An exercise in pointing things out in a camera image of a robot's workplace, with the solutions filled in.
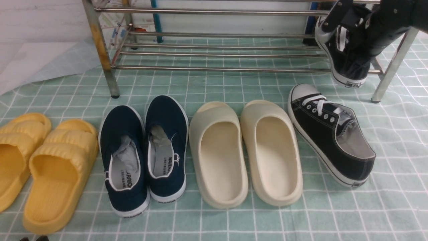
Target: cream slide sandal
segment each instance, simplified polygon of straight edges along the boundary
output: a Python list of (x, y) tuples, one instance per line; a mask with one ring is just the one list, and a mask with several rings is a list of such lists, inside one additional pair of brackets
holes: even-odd
[(254, 190), (266, 203), (290, 205), (302, 195), (299, 148), (285, 111), (266, 100), (247, 103), (241, 129), (250, 160)]
[(248, 177), (236, 113), (223, 102), (204, 104), (192, 118), (189, 141), (205, 202), (220, 209), (240, 205), (248, 193)]

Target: sneaker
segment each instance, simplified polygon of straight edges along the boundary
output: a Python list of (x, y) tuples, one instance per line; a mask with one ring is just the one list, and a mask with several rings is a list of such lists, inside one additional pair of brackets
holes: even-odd
[(186, 188), (189, 120), (175, 99), (157, 96), (147, 108), (145, 122), (150, 195), (160, 203), (170, 203)]
[(149, 205), (142, 150), (144, 128), (132, 107), (120, 105), (101, 123), (98, 142), (105, 185), (113, 211), (121, 217), (141, 214)]
[(299, 84), (288, 97), (288, 115), (336, 181), (347, 187), (364, 184), (376, 154), (352, 109), (328, 101), (311, 85)]
[(319, 17), (315, 26), (315, 40), (330, 60), (333, 78), (347, 88), (359, 88), (366, 81), (372, 58), (360, 56), (349, 44), (350, 32), (339, 26), (325, 33), (321, 26), (325, 17)]

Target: navy canvas shoe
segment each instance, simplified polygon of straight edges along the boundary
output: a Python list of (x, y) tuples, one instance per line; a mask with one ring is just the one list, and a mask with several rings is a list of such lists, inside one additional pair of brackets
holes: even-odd
[(115, 107), (100, 126), (98, 142), (105, 185), (114, 212), (121, 217), (141, 214), (149, 205), (145, 179), (144, 127), (137, 111)]
[(147, 108), (145, 123), (150, 195), (161, 203), (173, 202), (186, 189), (189, 120), (175, 99), (157, 96)]

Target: grid pattern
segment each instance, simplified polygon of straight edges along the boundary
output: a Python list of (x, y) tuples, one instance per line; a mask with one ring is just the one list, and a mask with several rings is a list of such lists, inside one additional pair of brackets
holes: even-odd
[[(298, 44), (283, 39), (188, 42)], [(380, 56), (384, 64), (397, 45), (396, 42), (389, 46)], [(129, 64), (135, 61), (174, 66), (328, 67), (328, 62), (321, 59), (189, 60), (126, 56), (123, 60)], [(291, 206), (273, 207), (264, 203), (250, 185), (242, 205), (223, 211), (211, 208), (201, 199), (188, 149), (187, 188), (181, 199), (172, 204), (152, 201), (142, 215), (121, 219), (110, 209), (102, 161), (98, 157), (72, 220), (51, 234), (51, 240), (419, 241), (428, 238), (428, 39), (415, 40), (380, 104), (370, 103), (379, 82), (377, 76), (370, 76), (355, 90), (335, 86), (329, 74), (128, 70), (117, 71), (116, 75), (122, 93), (119, 99), (110, 98), (101, 68), (7, 92), (0, 96), (0, 125), (27, 112), (41, 112), (52, 120), (53, 127), (69, 118), (82, 118), (98, 127), (114, 106), (129, 104), (142, 115), (147, 103), (160, 94), (173, 96), (190, 119), (203, 103), (214, 100), (225, 101), (240, 115), (244, 104), (254, 99), (266, 99), (285, 108), (291, 88), (308, 83), (329, 100), (356, 112), (366, 139), (377, 153), (373, 172), (358, 189), (342, 187), (298, 136), (304, 182), (302, 197)], [(31, 183), (30, 179), (13, 205), (0, 214), (0, 240), (17, 241), (26, 236), (36, 239), (22, 226)]]

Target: chrome bar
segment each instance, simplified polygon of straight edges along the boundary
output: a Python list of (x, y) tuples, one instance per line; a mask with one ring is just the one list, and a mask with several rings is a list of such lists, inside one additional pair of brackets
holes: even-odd
[(123, 51), (123, 55), (137, 56), (171, 56), (171, 57), (216, 57), (216, 58), (264, 58), (264, 59), (283, 59), (283, 58), (327, 58), (324, 54), (209, 54), (209, 53), (179, 53), (179, 52), (136, 52)]
[(123, 36), (122, 41), (120, 42), (119, 47), (116, 49), (116, 52), (114, 53), (113, 59), (111, 60), (112, 66), (114, 66), (116, 64), (116, 60), (118, 60), (118, 58), (119, 58), (120, 51), (122, 50), (123, 45), (125, 44), (126, 37), (128, 36), (130, 30), (131, 30), (131, 26), (128, 26), (126, 28), (125, 35)]
[[(214, 71), (214, 72), (271, 72), (271, 73), (331, 73), (331, 69), (310, 68), (227, 68), (227, 67), (178, 67), (178, 66), (144, 66), (144, 65), (116, 65), (115, 69), (146, 69), (146, 70), (185, 70), (185, 71)], [(369, 70), (369, 74), (379, 74), (379, 70)]]
[(394, 77), (395, 73), (403, 62), (404, 57), (409, 51), (413, 41), (418, 35), (418, 32), (419, 30), (412, 27), (404, 34), (404, 37), (401, 40), (400, 45), (398, 45), (397, 51), (392, 57), (391, 62), (389, 63), (384, 75), (379, 76), (380, 83), (372, 96), (373, 103), (379, 103), (382, 99), (383, 95), (385, 94), (386, 90), (388, 89), (388, 86), (392, 81), (392, 78)]
[(95, 11), (95, 8), (92, 4), (92, 0), (82, 0), (82, 3), (86, 12), (86, 17), (88, 18), (92, 38), (94, 39), (94, 43), (97, 48), (98, 57), (100, 58), (101, 66), (106, 77), (107, 85), (110, 90), (110, 95), (113, 98), (119, 98), (119, 87), (117, 86), (116, 77), (114, 76), (113, 70), (110, 65), (110, 57), (107, 53), (107, 47), (98, 19), (98, 13)]
[(171, 33), (171, 32), (129, 32), (129, 35), (195, 37), (195, 38), (266, 38), (266, 39), (305, 39), (314, 38), (311, 34), (236, 34), (236, 33)]
[(376, 57), (374, 60), (372, 60), (372, 65), (374, 69), (378, 69), (382, 71), (382, 73), (379, 74), (379, 77), (381, 78), (381, 75), (385, 75), (385, 68), (383, 67), (383, 64), (380, 63), (379, 57)]
[(198, 15), (252, 15), (252, 16), (327, 16), (329, 11), (267, 11), (267, 10), (222, 10), (222, 9), (168, 9), (168, 8), (97, 8), (97, 12), (152, 13), (152, 14), (198, 14)]
[[(129, 8), (130, 7), (129, 0), (122, 0), (122, 5), (124, 7)], [(134, 21), (132, 20), (131, 13), (125, 13), (124, 17), (125, 17), (126, 26), (130, 27), (131, 31), (135, 31), (135, 29), (134, 29)], [(136, 36), (132, 36), (132, 40), (131, 41), (133, 41), (134, 43), (136, 43), (137, 42), (137, 37)]]
[(255, 46), (255, 45), (186, 45), (186, 44), (124, 44), (125, 48), (174, 48), (214, 50), (319, 51), (318, 46)]

